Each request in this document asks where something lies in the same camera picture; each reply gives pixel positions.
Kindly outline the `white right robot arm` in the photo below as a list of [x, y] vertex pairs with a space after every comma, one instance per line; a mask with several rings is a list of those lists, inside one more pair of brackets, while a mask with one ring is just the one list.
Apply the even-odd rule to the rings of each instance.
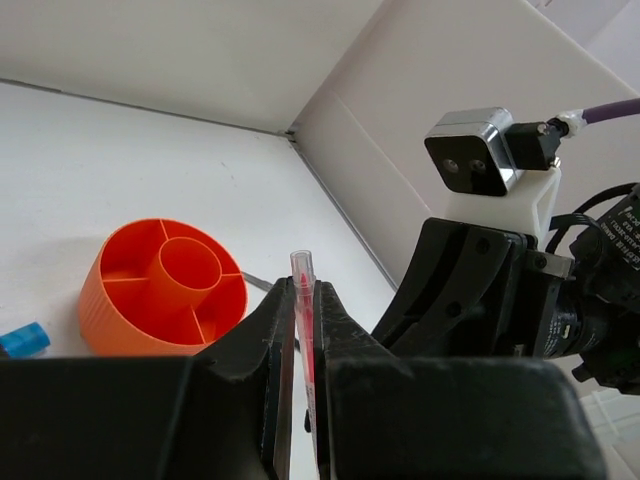
[[373, 330], [399, 356], [581, 358], [573, 377], [639, 391], [639, 187], [606, 189], [529, 235], [431, 218]]

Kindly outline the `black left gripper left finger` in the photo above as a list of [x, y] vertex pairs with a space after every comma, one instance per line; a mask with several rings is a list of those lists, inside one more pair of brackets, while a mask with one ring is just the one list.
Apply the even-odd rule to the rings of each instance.
[[294, 299], [191, 357], [5, 360], [5, 479], [285, 479]]

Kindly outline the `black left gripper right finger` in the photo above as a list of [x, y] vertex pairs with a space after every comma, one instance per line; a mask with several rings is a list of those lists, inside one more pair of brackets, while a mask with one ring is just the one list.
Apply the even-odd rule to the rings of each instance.
[[323, 479], [603, 479], [564, 375], [539, 360], [399, 358], [314, 299], [317, 465]]

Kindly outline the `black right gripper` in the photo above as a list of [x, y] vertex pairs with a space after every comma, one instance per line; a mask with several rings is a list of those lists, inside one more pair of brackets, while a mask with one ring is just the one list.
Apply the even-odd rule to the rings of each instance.
[[540, 356], [573, 260], [546, 253], [561, 180], [527, 172], [502, 197], [454, 193], [422, 226], [371, 336], [399, 357]]

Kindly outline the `pink gel pen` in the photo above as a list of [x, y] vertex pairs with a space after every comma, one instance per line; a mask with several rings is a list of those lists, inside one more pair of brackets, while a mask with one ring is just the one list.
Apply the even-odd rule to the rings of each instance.
[[302, 356], [307, 412], [314, 449], [317, 449], [314, 367], [314, 287], [315, 273], [312, 254], [298, 250], [290, 254], [292, 279], [295, 287], [295, 322]]

